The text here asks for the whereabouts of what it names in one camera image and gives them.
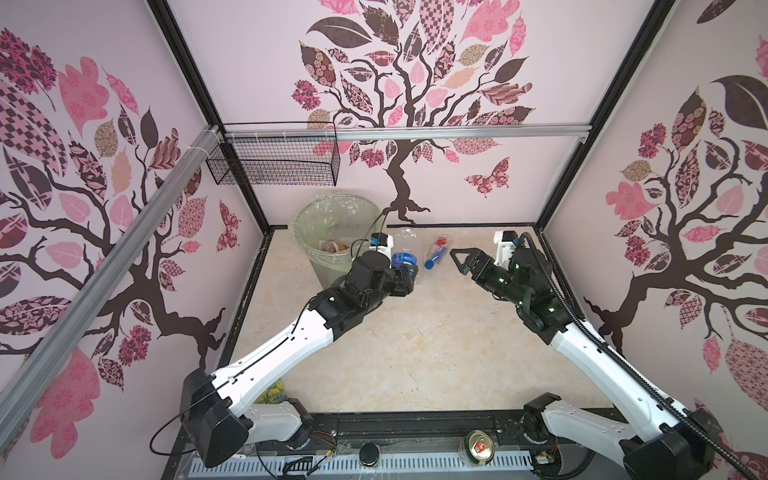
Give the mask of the small bottle blue label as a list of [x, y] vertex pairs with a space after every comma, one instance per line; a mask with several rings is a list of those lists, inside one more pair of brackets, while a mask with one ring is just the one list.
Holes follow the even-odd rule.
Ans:
[[396, 232], [391, 262], [396, 269], [405, 267], [414, 282], [418, 280], [423, 267], [424, 254], [422, 241], [414, 230], [402, 228]]

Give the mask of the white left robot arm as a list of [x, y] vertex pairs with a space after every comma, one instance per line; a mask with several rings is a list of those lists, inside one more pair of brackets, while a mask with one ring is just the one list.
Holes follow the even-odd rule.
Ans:
[[259, 348], [211, 374], [202, 369], [188, 374], [180, 421], [203, 465], [216, 467], [248, 444], [304, 445], [311, 416], [300, 402], [258, 407], [257, 398], [304, 359], [361, 324], [386, 298], [412, 293], [417, 274], [413, 265], [392, 263], [385, 254], [368, 251]]

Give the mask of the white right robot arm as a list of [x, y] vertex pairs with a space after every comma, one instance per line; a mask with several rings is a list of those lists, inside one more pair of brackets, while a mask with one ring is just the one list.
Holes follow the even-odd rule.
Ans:
[[633, 479], [699, 479], [712, 470], [713, 417], [686, 409], [599, 339], [568, 304], [536, 248], [519, 246], [501, 262], [478, 248], [457, 248], [450, 257], [461, 274], [513, 304], [523, 324], [577, 366], [623, 417], [613, 421], [547, 394], [529, 408], [537, 429], [612, 460]]

